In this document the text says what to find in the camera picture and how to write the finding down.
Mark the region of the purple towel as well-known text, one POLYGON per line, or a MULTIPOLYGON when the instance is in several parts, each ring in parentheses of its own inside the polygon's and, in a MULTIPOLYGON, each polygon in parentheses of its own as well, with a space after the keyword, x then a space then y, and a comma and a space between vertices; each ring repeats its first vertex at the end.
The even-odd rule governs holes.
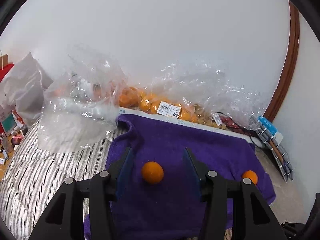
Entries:
POLYGON ((127 147, 135 155, 124 193, 111 205, 119 239, 179 239, 199 234, 205 204, 189 173, 186 148, 223 178, 240 180, 245 171, 254 171, 266 201, 272 203, 276 198, 254 146, 244 139, 132 114, 121 115, 118 125, 125 133, 112 142, 107 162, 119 159, 127 147), (142 178, 141 169, 149 161, 164 170, 158 184, 142 178))

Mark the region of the clear bag of oranges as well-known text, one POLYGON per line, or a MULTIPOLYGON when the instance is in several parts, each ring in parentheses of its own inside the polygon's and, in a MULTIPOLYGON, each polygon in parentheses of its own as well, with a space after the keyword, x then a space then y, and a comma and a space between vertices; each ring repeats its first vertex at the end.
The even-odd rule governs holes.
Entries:
POLYGON ((225 72, 204 62, 193 67, 171 64, 146 86, 126 86, 119 104, 236 131, 248 129, 250 118, 266 109, 260 93, 233 85, 225 72))

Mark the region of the brown wooden door frame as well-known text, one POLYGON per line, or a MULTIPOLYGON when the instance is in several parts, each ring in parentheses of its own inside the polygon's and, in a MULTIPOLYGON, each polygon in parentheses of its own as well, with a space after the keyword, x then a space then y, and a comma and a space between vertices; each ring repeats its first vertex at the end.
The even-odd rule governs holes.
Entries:
POLYGON ((264 117, 269 121, 273 121, 280 110, 284 99, 289 91, 293 74, 295 72, 297 57, 299 52, 299 39, 300 39, 300 20, 298 9, 294 4, 289 1, 289 42, 287 45, 286 57, 279 78, 278 85, 274 91, 272 99, 264 113, 264 117))

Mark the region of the striped bed quilt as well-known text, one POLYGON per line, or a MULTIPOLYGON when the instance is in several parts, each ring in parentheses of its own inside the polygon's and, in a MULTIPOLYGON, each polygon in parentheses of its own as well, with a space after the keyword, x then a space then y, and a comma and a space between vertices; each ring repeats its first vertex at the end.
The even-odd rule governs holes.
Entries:
MULTIPOLYGON (((36 123, 1 166, 1 218, 16 239, 28 239, 39 216, 62 182, 91 178, 106 163, 111 142, 125 132, 117 129, 107 139, 76 153, 50 153, 38 148, 36 123)), ((276 200, 271 209, 279 222, 305 223, 308 211, 294 181, 286 183, 266 150, 255 155, 271 178, 276 200)))

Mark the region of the clear plastic bag left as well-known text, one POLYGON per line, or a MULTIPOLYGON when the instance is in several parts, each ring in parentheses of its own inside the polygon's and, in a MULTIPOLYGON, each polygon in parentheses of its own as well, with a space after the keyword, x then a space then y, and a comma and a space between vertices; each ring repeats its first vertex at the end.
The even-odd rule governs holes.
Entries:
POLYGON ((118 62, 84 44, 67 50, 68 66, 44 93, 38 146, 76 152, 117 129, 127 77, 118 62))

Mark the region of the small orange group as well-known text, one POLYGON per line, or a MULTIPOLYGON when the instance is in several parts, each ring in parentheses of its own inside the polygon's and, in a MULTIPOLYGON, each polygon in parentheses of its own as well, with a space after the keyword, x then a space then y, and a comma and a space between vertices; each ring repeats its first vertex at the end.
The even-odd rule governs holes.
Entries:
POLYGON ((245 179, 245 178, 250 179, 254 185, 257 185, 257 183, 258 183, 258 175, 252 170, 245 171, 241 175, 241 178, 242 179, 245 179))

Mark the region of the white plastic bag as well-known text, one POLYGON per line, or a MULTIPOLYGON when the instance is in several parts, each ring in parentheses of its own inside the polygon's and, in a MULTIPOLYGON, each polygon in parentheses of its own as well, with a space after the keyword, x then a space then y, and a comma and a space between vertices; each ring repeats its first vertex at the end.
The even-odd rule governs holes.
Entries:
POLYGON ((1 81, 1 107, 15 110, 27 126, 40 117, 44 91, 53 80, 38 61, 28 53, 1 81))

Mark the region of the red paper shopping bag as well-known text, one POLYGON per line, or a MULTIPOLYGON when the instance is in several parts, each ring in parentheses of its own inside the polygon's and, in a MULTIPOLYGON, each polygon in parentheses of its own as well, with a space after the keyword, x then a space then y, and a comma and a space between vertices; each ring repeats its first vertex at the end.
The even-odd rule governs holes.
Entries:
POLYGON ((7 73, 14 67, 13 63, 9 63, 4 68, 0 69, 0 81, 7 75, 7 73))

